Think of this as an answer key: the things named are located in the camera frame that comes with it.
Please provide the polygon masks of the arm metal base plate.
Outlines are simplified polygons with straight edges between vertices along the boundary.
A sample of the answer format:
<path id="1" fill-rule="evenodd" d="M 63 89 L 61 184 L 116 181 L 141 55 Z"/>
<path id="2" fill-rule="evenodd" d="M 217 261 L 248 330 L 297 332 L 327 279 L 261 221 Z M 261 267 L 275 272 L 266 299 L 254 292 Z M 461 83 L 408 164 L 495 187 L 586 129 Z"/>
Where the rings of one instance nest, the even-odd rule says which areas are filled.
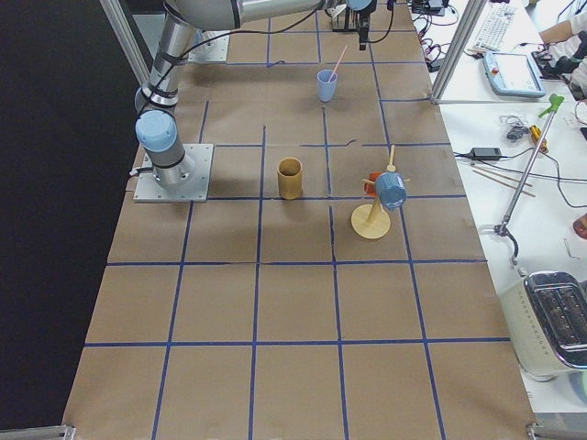
<path id="1" fill-rule="evenodd" d="M 196 64 L 226 62 L 229 39 L 230 36 L 225 36 L 225 31 L 202 31 L 197 29 L 191 46 L 203 41 L 205 41 L 205 44 L 193 48 L 189 52 L 188 62 Z"/>
<path id="2" fill-rule="evenodd" d="M 183 144 L 184 157 L 168 169 L 156 167 L 148 153 L 134 191 L 137 203 L 205 203 L 208 198 L 213 144 Z"/>

